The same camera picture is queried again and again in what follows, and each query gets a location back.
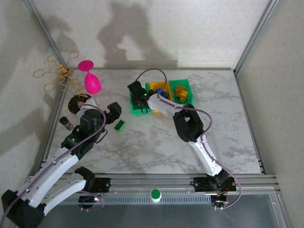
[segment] cable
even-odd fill
[[[105,138],[106,134],[108,134],[108,131],[106,129],[105,129],[105,131],[106,131],[106,133],[103,135],[103,137],[99,141],[95,142],[96,144],[100,143]]]
[[[163,76],[165,77],[165,84],[164,84],[163,87],[157,92],[157,97],[159,98],[160,92],[163,91],[163,89],[165,88],[165,86],[166,86],[166,84],[167,84],[167,76],[166,76],[165,72],[163,72],[161,69],[159,69],[159,68],[149,68],[149,69],[146,69],[146,70],[144,70],[140,75],[138,75],[138,77],[136,78],[136,81],[137,81],[144,73],[146,73],[147,71],[150,71],[150,70],[158,70],[158,71],[160,71],[160,72],[163,74]]]
[[[229,190],[226,188],[227,203],[229,203],[228,191],[229,191]]]
[[[94,137],[96,134],[98,134],[104,127],[105,127],[105,121],[106,121],[106,117],[105,117],[105,114],[104,112],[97,106],[95,105],[92,105],[92,104],[81,104],[80,106],[83,106],[83,105],[87,105],[87,106],[90,106],[90,107],[93,107],[95,109],[97,109],[98,111],[100,111],[100,113],[103,115],[103,118],[104,118],[104,121],[103,123],[101,124],[101,127],[94,133],[92,133],[91,135],[89,135],[88,137],[86,137],[84,140],[80,141],[79,143],[77,143],[75,146],[73,146],[71,149],[69,149],[67,152],[65,152],[64,154],[62,154],[61,156],[59,156],[58,158],[56,158],[54,160],[54,162],[50,163],[49,166],[47,166],[45,168],[45,170],[43,170],[38,176],[36,179],[33,180],[33,182],[28,186],[28,190],[30,190],[31,188],[33,188],[33,186],[45,175],[45,173],[47,173],[51,168],[52,166],[54,166],[56,163],[58,163],[58,161],[60,161],[63,157],[65,157],[67,154],[71,153],[72,150],[74,150],[75,148],[77,148],[78,146],[80,146],[81,144],[83,144],[84,142],[86,142],[87,140],[89,140],[90,138]],[[4,228],[4,221],[5,221],[5,218],[7,217],[9,211],[11,210],[11,208],[15,205],[15,203],[21,199],[25,194],[27,193],[26,190],[24,190],[22,193],[20,193],[19,196],[17,196],[17,198],[14,199],[14,201],[8,206],[8,208],[5,210],[3,216],[2,216],[2,219],[1,219],[1,223],[0,223],[0,228]]]
[[[102,197],[99,197],[99,196],[97,196],[97,195],[95,195],[95,194],[93,194],[93,193],[91,193],[91,192],[88,192],[88,191],[79,191],[78,193],[86,193],[86,194],[89,194],[89,195],[91,195],[91,196],[94,196],[95,198],[97,198],[99,201],[101,201],[102,203],[103,203],[103,205],[101,206],[101,207],[99,207],[99,208],[95,208],[95,209],[89,209],[89,208],[87,208],[86,209],[86,211],[93,211],[93,210],[100,210],[100,209],[102,209],[104,206],[105,206],[105,201],[104,201],[104,199],[102,198]],[[87,201],[87,200],[89,200],[90,198],[88,197],[88,198],[86,198],[86,199],[84,199],[82,202],[81,202],[81,204],[80,204],[80,209],[81,210],[83,210],[84,208],[83,208],[83,205],[84,205],[84,203],[85,203],[85,201]]]
[[[166,103],[166,104],[168,104],[168,105],[170,105],[170,106],[172,106],[172,107],[174,107],[174,108],[177,108],[177,109],[184,109],[184,110],[188,110],[188,111],[195,111],[195,112],[204,113],[204,114],[210,119],[210,124],[209,124],[209,126],[207,127],[207,129],[203,132],[203,134],[200,136],[200,140],[201,140],[201,143],[202,143],[202,145],[203,145],[203,147],[204,147],[204,149],[205,149],[207,155],[209,156],[209,158],[210,158],[216,165],[218,165],[218,166],[221,167],[223,170],[225,170],[231,177],[233,177],[233,178],[236,180],[236,182],[238,183],[238,185],[239,185],[240,191],[239,191],[239,195],[238,195],[238,197],[236,198],[236,200],[233,201],[230,205],[225,206],[225,207],[221,207],[220,209],[223,210],[223,209],[230,208],[231,206],[233,206],[233,205],[241,198],[242,192],[243,192],[243,190],[242,190],[242,185],[241,185],[241,183],[239,182],[239,180],[237,179],[237,177],[236,177],[232,172],[230,172],[227,168],[225,168],[223,165],[221,165],[214,157],[212,157],[212,155],[210,154],[210,152],[209,152],[209,151],[207,150],[207,148],[206,148],[205,142],[204,142],[204,140],[203,140],[203,136],[209,131],[209,129],[211,128],[211,126],[212,126],[212,124],[213,124],[213,120],[212,120],[211,115],[210,115],[209,113],[203,111],[203,110],[196,109],[196,108],[188,108],[188,107],[180,107],[180,106],[175,107],[173,104],[171,104],[171,103],[169,103],[169,102],[163,100],[163,99],[160,97],[160,92],[164,89],[164,87],[165,87],[166,84],[167,84],[167,76],[166,76],[166,74],[165,74],[162,70],[160,70],[160,69],[158,69],[158,68],[150,68],[150,69],[147,69],[147,70],[143,71],[143,72],[137,77],[136,81],[137,81],[137,80],[139,79],[139,77],[141,77],[144,73],[146,73],[147,71],[150,71],[150,70],[158,70],[158,71],[162,72],[162,74],[163,74],[164,77],[165,77],[165,84],[164,84],[164,86],[161,88],[161,90],[159,90],[158,93],[157,93],[157,98],[159,98],[160,101],[162,101],[162,102],[164,102],[164,103]]]
[[[103,192],[103,191],[101,190],[101,188],[100,188],[100,184],[96,184],[95,187],[100,191],[99,196],[101,196],[101,194],[103,194],[104,197],[105,197],[104,192]]]

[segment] green object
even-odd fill
[[[170,84],[171,92],[173,95],[174,95],[174,90],[176,89],[177,86],[186,87],[186,90],[188,92],[185,102],[181,102],[179,97],[174,96],[173,101],[175,103],[182,104],[182,105],[186,105],[186,104],[194,105],[194,96],[193,96],[188,79],[170,80],[169,84]]]
[[[146,90],[149,91],[150,90],[149,83],[146,83],[145,86],[146,86]],[[129,92],[129,93],[130,93],[129,97],[130,97],[131,114],[132,115],[145,115],[147,110],[145,108],[142,109],[139,105],[134,105],[131,100],[131,92]],[[152,112],[153,112],[152,109],[148,109],[148,113],[152,113]]]
[[[118,124],[115,126],[114,129],[115,129],[116,131],[120,132],[121,129],[123,128],[124,124],[125,124],[125,122],[122,121],[122,120],[120,120],[120,121],[118,122]]]
[[[159,197],[161,196],[161,191],[159,191],[158,189],[153,189],[152,191],[151,191],[151,197],[153,198],[153,199],[159,199]]]

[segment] glass panel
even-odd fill
[[[230,209],[214,211],[210,205],[106,205],[97,211],[81,211],[76,205],[57,206],[40,228],[75,227],[227,227],[276,228],[269,195],[245,195]]]

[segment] white wall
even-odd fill
[[[295,228],[304,227],[304,1],[281,0],[240,87],[266,168],[277,175]]]
[[[15,190],[29,174],[54,109],[55,93],[43,90],[51,76],[33,72],[52,69],[50,51],[20,0],[0,2],[0,195]],[[0,216],[3,215],[0,204]]]
[[[63,53],[95,67],[234,67],[268,0],[34,0]]]

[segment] white cylinder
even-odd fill
[[[158,203],[162,198],[162,194],[161,191],[159,191],[158,189],[153,189],[150,192],[150,199],[153,203]]]

